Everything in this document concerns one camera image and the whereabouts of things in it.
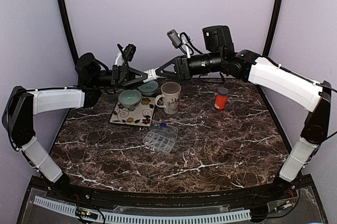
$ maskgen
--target robotic arm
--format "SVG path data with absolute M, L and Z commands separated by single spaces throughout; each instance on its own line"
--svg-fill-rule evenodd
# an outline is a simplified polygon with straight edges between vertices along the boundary
M 307 79 L 249 50 L 235 53 L 227 26 L 204 28 L 203 34 L 206 49 L 210 53 L 175 57 L 165 65 L 145 73 L 128 66 L 136 50 L 134 45 L 128 45 L 125 49 L 119 46 L 122 60 L 112 70 L 95 59 L 93 54 L 84 54 L 75 67 L 79 75 L 79 87 L 40 90 L 15 87 L 2 118 L 12 147 L 21 151 L 33 167 L 54 183 L 61 193 L 69 196 L 70 179 L 38 142 L 33 128 L 34 115 L 58 109 L 92 107 L 105 88 L 135 88 L 158 77 L 188 80 L 194 75 L 222 72 L 244 82 L 272 89 L 299 103 L 309 112 L 300 139 L 273 183 L 272 194 L 276 197 L 282 195 L 303 165 L 327 139 L 331 85 Z M 189 41 L 183 43 L 175 30 L 169 32 L 168 36 L 176 48 Z M 173 65 L 174 72 L 165 70 L 170 65 Z

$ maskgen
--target bowl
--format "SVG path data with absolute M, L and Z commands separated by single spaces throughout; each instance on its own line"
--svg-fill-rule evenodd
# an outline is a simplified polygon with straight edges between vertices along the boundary
M 158 83 L 156 81 L 150 81 L 138 88 L 144 96 L 152 96 L 158 90 Z
M 127 109 L 135 108 L 141 99 L 142 94 L 138 90 L 125 90 L 118 96 L 118 101 Z

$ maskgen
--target mug handle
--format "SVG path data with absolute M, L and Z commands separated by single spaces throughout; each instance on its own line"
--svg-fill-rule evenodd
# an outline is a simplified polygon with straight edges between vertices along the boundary
M 160 98 L 164 98 L 164 96 L 162 94 L 158 95 L 155 99 L 154 99 L 154 103 L 157 107 L 161 107 L 161 108 L 165 108 L 166 109 L 166 106 L 165 105 L 158 105 L 158 101 Z

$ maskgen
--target mug rim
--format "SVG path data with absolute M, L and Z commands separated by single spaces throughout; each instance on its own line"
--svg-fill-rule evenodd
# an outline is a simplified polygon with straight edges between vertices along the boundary
M 176 93 L 173 93 L 173 94 L 168 94 L 167 92 L 163 91 L 163 86 L 165 84 L 168 84 L 168 83 L 174 83 L 174 84 L 177 84 L 179 86 L 179 91 L 177 91 Z M 160 91 L 162 91 L 162 93 L 165 93 L 165 94 L 168 94 L 168 95 L 176 95 L 178 93 L 181 92 L 181 85 L 179 85 L 177 82 L 173 82 L 173 81 L 169 81 L 169 82 L 165 82 L 161 87 L 160 87 Z

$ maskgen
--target white wall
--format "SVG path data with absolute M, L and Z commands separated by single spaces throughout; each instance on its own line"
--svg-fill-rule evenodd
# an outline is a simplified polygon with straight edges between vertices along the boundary
M 271 58 L 283 66 L 337 87 L 337 0 L 283 0 Z M 294 145 L 307 113 L 297 104 L 266 92 Z M 337 95 L 332 95 L 330 133 L 337 130 Z M 311 173 L 330 223 L 337 223 L 337 137 L 324 142 L 304 169 Z
M 0 113 L 16 85 L 25 88 L 76 83 L 57 0 L 0 0 Z M 35 130 L 49 149 L 65 111 L 34 119 Z M 25 158 L 13 151 L 0 126 L 1 223 L 16 223 L 32 174 Z
M 166 33 L 175 28 L 206 52 L 202 28 L 228 25 L 237 51 L 262 52 L 274 0 L 66 0 L 79 55 L 93 52 L 111 67 L 117 43 L 132 43 L 131 66 L 159 67 L 180 55 Z

